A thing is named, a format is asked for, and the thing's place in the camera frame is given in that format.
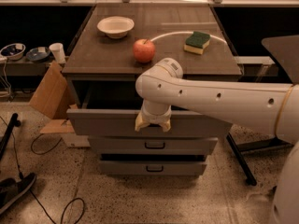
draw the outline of terrazzo floor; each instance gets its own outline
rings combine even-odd
[[[51,152],[36,155],[32,142],[49,119],[28,102],[0,102],[0,116],[9,122],[18,113],[21,127],[14,129],[15,147],[24,175],[36,173],[32,192],[27,192],[2,216],[0,223],[217,223],[264,224],[270,212],[273,187],[278,182],[290,146],[245,152],[244,157],[258,184],[249,186],[226,140],[216,145],[208,157],[204,174],[182,176],[100,175],[98,159],[90,148],[67,147],[62,141]],[[0,136],[6,126],[0,120]],[[267,138],[251,130],[233,126],[231,134],[239,144]],[[46,134],[36,140],[34,151],[42,152],[60,140],[59,134]],[[11,137],[0,161],[0,180],[17,180],[14,142]]]

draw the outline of metal drawer handle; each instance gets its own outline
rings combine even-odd
[[[144,143],[144,146],[147,149],[164,149],[165,142],[163,142],[163,141],[147,141]]]
[[[160,173],[163,170],[164,170],[164,167],[162,165],[147,165],[147,171],[148,172]]]

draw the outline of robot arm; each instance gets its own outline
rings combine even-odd
[[[144,99],[141,117],[148,123],[166,123],[174,105],[292,144],[299,140],[297,85],[185,80],[171,58],[156,63],[135,85]]]

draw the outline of black cable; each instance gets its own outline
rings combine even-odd
[[[7,123],[4,121],[4,119],[3,119],[1,116],[0,116],[0,119],[7,125]],[[12,134],[12,137],[13,137],[13,147],[14,147],[14,151],[15,151],[16,163],[17,163],[18,171],[19,171],[19,177],[20,177],[21,180],[23,180],[23,179],[24,179],[24,176],[23,176],[23,174],[22,174],[22,172],[21,172],[21,167],[20,167],[20,165],[19,165],[19,159],[18,159],[18,155],[17,155],[16,138],[15,138],[15,136],[14,136],[13,133],[11,133],[11,134]],[[40,136],[42,136],[42,135],[43,135],[43,133],[41,133],[37,138],[35,138],[34,141],[33,141],[32,144],[31,144],[31,150],[32,150],[35,154],[37,154],[37,155],[43,155],[43,154],[49,153],[50,151],[54,150],[54,149],[59,145],[59,143],[62,141],[62,138],[60,138],[59,141],[57,142],[57,144],[56,144],[54,147],[52,147],[50,150],[48,150],[48,151],[46,151],[46,152],[43,152],[43,153],[37,153],[37,152],[35,152],[35,151],[33,150],[33,144],[34,144],[34,142],[35,142]],[[38,202],[38,204],[41,206],[41,208],[44,210],[45,214],[46,214],[47,217],[51,220],[51,222],[52,222],[53,224],[56,224],[56,222],[50,217],[50,215],[49,215],[49,213],[47,212],[46,208],[45,208],[45,207],[43,206],[43,204],[38,200],[38,198],[36,197],[36,195],[35,195],[30,189],[29,189],[29,191],[30,191],[31,194],[34,196],[34,198],[36,199],[36,201]],[[64,211],[63,211],[63,213],[62,213],[62,217],[61,217],[61,220],[60,220],[60,223],[61,223],[61,224],[62,224],[63,221],[64,221],[64,213],[65,213],[65,211],[67,210],[68,206],[69,206],[71,203],[73,203],[73,202],[75,202],[75,201],[77,201],[77,200],[79,200],[79,201],[82,202],[82,212],[81,212],[80,217],[78,217],[78,219],[76,220],[76,222],[75,222],[74,224],[78,223],[78,222],[82,219],[82,217],[83,217],[83,215],[84,215],[84,213],[85,213],[85,202],[84,202],[84,200],[81,199],[81,198],[75,198],[75,199],[73,199],[71,202],[69,202],[69,203],[67,204],[67,206],[64,208]]]
[[[46,208],[43,206],[43,204],[38,200],[38,198],[36,197],[36,195],[30,190],[31,194],[34,196],[34,198],[37,200],[38,204],[41,206],[41,208],[43,208],[45,214],[47,215],[47,217],[51,220],[52,223],[55,224],[55,221],[50,217],[49,213],[46,211]]]
[[[67,204],[67,206],[64,208],[62,217],[61,217],[61,219],[60,219],[60,223],[61,223],[61,224],[63,223],[63,220],[64,220],[64,213],[65,213],[67,207],[68,207],[71,203],[73,203],[73,202],[75,202],[75,201],[77,201],[77,200],[82,201],[82,212],[81,212],[80,217],[78,217],[78,219],[77,219],[74,223],[76,224],[76,223],[78,223],[78,222],[82,219],[82,217],[83,217],[83,215],[84,215],[84,213],[85,213],[85,202],[84,202],[84,200],[81,199],[81,198],[75,198],[75,199],[73,199],[71,202],[69,202],[69,203]]]
[[[51,152],[51,151],[54,150],[54,149],[59,145],[59,143],[63,140],[63,138],[60,138],[60,139],[58,140],[58,142],[56,143],[56,145],[54,145],[52,148],[50,148],[49,150],[47,150],[47,151],[45,151],[45,152],[40,152],[40,153],[39,153],[39,152],[34,151],[34,143],[35,143],[36,140],[39,139],[42,135],[43,135],[43,133],[41,133],[37,138],[35,138],[34,141],[31,143],[31,146],[30,146],[31,151],[32,151],[33,153],[35,153],[36,155],[44,155],[44,154],[47,154],[47,153]]]

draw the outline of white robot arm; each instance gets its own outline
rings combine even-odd
[[[137,131],[150,123],[169,123],[175,105],[299,143],[299,85],[185,80],[179,63],[165,58],[143,73],[135,87],[144,99]],[[162,127],[167,131],[170,125]],[[270,223],[297,223],[298,203],[299,144],[283,168]]]

